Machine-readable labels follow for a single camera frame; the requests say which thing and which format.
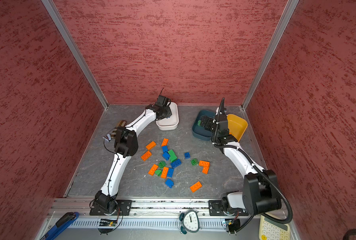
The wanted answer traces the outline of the green lego small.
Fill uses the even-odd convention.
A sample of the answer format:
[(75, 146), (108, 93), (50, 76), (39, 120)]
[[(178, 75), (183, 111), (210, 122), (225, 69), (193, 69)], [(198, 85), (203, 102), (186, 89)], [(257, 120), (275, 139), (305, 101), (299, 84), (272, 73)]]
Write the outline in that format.
[(192, 164), (192, 166), (196, 166), (196, 165), (199, 164), (199, 160), (198, 159), (192, 159), (191, 160), (191, 164)]

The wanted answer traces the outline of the blue lego long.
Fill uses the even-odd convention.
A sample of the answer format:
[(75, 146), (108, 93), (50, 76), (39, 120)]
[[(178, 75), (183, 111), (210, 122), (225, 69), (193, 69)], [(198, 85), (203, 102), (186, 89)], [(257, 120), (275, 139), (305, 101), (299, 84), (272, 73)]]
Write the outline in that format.
[(173, 169), (175, 169), (176, 167), (180, 166), (182, 164), (180, 159), (175, 160), (174, 162), (171, 162), (170, 165)]

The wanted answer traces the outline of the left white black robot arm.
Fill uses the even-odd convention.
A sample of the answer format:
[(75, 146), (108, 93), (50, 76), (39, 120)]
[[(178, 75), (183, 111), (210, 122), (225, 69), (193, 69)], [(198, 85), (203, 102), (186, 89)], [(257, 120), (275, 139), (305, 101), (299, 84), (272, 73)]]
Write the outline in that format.
[(114, 140), (113, 163), (108, 176), (95, 194), (91, 205), (91, 212), (100, 211), (111, 216), (119, 212), (116, 196), (124, 170), (138, 150), (138, 135), (152, 122), (163, 120), (172, 116), (170, 109), (171, 99), (159, 95), (154, 104), (145, 107), (143, 113), (130, 124), (116, 128)]

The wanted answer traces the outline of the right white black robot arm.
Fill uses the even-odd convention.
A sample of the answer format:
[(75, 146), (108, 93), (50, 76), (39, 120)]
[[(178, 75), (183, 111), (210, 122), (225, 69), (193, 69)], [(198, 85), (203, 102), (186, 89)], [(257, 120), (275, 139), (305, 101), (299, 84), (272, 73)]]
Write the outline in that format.
[(275, 189), (278, 186), (276, 174), (258, 165), (243, 150), (238, 140), (230, 133), (227, 116), (203, 116), (200, 121), (200, 127), (212, 133), (214, 147), (228, 157), (244, 177), (244, 189), (224, 197), (225, 209), (244, 209), (251, 216), (280, 209), (282, 199)]

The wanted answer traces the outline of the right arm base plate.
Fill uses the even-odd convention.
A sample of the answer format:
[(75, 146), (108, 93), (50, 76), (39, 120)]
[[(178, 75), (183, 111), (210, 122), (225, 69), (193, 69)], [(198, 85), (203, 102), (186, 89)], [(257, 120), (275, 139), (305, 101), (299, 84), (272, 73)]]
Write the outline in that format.
[(249, 215), (244, 209), (232, 208), (226, 200), (210, 200), (208, 203), (210, 216), (245, 217)]

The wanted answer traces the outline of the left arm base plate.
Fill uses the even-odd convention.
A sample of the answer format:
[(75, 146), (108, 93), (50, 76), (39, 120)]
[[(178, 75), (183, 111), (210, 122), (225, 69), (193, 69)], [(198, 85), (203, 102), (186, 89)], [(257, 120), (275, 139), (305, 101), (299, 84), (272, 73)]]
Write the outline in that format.
[(123, 214), (124, 216), (128, 216), (131, 209), (132, 202), (133, 202), (132, 200), (117, 200), (116, 209), (111, 214), (106, 213), (103, 207), (100, 207), (99, 204), (93, 202), (92, 205), (90, 206), (89, 215), (111, 217), (111, 216), (117, 216), (119, 211), (120, 215)]

